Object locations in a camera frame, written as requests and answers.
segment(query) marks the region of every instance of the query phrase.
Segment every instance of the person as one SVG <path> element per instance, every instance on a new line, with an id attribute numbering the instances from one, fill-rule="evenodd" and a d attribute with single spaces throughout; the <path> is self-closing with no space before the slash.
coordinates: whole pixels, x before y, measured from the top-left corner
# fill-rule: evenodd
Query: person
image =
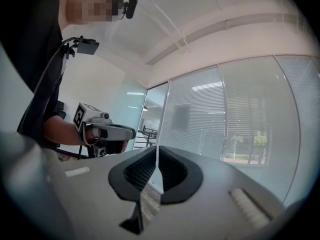
<path id="1" fill-rule="evenodd" d="M 69 25 L 111 21 L 112 15 L 118 15 L 123 1 L 12 0 L 2 5 L 5 24 L 1 26 L 1 43 L 17 72 L 33 91 L 63 40 L 62 31 Z M 64 57 L 61 49 L 52 60 L 22 127 L 22 134 L 44 148 L 52 148 L 52 143 L 82 144 L 73 123 L 64 121 L 55 111 L 66 62 Z M 88 128 L 85 135 L 87 140 L 93 141 L 92 129 Z"/>

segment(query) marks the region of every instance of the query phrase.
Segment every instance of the black sleeve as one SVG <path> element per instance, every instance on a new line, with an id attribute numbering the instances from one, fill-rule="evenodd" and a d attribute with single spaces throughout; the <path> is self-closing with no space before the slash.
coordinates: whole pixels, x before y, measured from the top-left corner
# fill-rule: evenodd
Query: black sleeve
<path id="1" fill-rule="evenodd" d="M 59 81 L 55 85 L 55 89 L 53 94 L 51 95 L 48 104 L 46 105 L 44 114 L 43 114 L 43 122 L 47 121 L 49 118 L 52 118 L 53 116 L 58 116 L 58 110 L 57 110 L 57 103 L 58 103 L 58 96 L 59 96 L 59 88 L 62 81 L 62 76 L 60 76 Z"/>

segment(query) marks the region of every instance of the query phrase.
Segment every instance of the railing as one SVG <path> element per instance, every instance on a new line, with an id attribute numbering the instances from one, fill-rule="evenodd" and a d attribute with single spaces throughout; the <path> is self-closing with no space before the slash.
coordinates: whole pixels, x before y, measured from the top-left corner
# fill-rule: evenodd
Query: railing
<path id="1" fill-rule="evenodd" d="M 143 134 L 144 136 L 136 136 L 136 138 L 140 138 L 140 139 L 145 139 L 145 141 L 136 141 L 134 144 L 136 143 L 143 143 L 145 144 L 146 147 L 152 147 L 155 145 L 156 142 L 150 141 L 150 140 L 156 140 L 157 139 L 157 135 L 158 135 L 158 131 L 157 130 L 153 130 L 153 129 L 148 129 L 148 128 L 143 128 L 144 130 L 138 130 L 138 133 Z"/>

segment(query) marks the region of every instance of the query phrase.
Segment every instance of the gray surface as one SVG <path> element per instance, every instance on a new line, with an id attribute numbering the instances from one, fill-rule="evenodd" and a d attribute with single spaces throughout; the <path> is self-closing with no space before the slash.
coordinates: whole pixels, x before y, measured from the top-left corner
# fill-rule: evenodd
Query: gray surface
<path id="1" fill-rule="evenodd" d="M 283 211 L 282 204 L 268 190 L 231 165 L 169 148 L 200 166 L 202 185 L 188 201 L 160 206 L 142 234 L 126 231 L 119 224 L 131 216 L 134 203 L 118 198 L 109 186 L 108 173 L 114 165 L 145 149 L 61 163 L 51 152 L 47 153 L 52 160 L 51 180 L 79 239 L 241 239 L 253 230 L 229 196 L 234 188 L 246 190 L 273 217 Z M 69 178 L 61 174 L 84 166 L 90 172 Z"/>

